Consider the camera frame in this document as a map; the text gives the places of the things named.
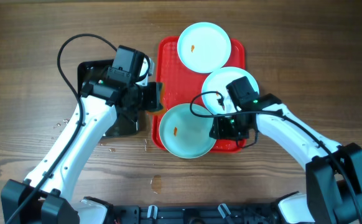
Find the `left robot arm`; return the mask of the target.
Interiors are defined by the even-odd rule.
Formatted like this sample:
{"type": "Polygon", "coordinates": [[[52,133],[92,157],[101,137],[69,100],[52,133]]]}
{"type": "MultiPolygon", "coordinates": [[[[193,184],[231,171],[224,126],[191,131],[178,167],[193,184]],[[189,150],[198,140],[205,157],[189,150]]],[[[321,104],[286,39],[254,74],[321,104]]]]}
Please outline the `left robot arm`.
{"type": "Polygon", "coordinates": [[[84,81],[67,127],[44,159],[22,182],[8,180],[1,191],[6,223],[111,223],[113,205],[85,197],[71,204],[77,180],[100,139],[119,115],[137,120],[139,111],[160,111],[161,83],[148,82],[153,61],[119,46],[104,71],[84,81]]]}

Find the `white plate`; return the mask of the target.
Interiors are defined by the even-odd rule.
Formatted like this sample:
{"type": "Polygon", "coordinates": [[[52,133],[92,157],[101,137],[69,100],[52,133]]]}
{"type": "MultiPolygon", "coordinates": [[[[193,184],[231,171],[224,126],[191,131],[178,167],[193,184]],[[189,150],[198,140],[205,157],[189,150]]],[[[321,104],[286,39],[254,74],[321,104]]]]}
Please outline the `white plate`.
{"type": "Polygon", "coordinates": [[[201,157],[216,143],[216,139],[209,137],[213,120],[195,116],[193,112],[210,114],[200,105],[184,103],[168,110],[159,125],[159,137],[165,149],[183,159],[201,157]]]}
{"type": "Polygon", "coordinates": [[[232,100],[226,90],[226,85],[232,81],[247,77],[253,90],[259,93],[258,83],[255,78],[246,70],[238,67],[223,67],[212,72],[203,82],[202,93],[208,91],[217,91],[224,96],[224,106],[220,106],[218,99],[220,95],[216,93],[208,93],[202,95],[203,104],[206,109],[212,114],[226,114],[236,112],[232,100]]]}
{"type": "Polygon", "coordinates": [[[220,26],[211,22],[198,22],[181,33],[177,53],[189,70],[211,73],[224,66],[230,58],[231,41],[220,26]]]}

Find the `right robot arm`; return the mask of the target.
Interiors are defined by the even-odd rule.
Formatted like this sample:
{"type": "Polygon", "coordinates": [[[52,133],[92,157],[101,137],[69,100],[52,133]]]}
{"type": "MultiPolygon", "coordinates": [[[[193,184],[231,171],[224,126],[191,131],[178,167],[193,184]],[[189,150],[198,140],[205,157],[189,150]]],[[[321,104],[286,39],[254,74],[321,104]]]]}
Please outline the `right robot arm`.
{"type": "Polygon", "coordinates": [[[293,115],[272,94],[259,96],[253,78],[206,80],[204,104],[214,114],[210,137],[247,147],[249,131],[263,134],[285,149],[305,170],[306,192],[276,202],[282,223],[362,221],[362,148],[322,136],[293,115]]]}

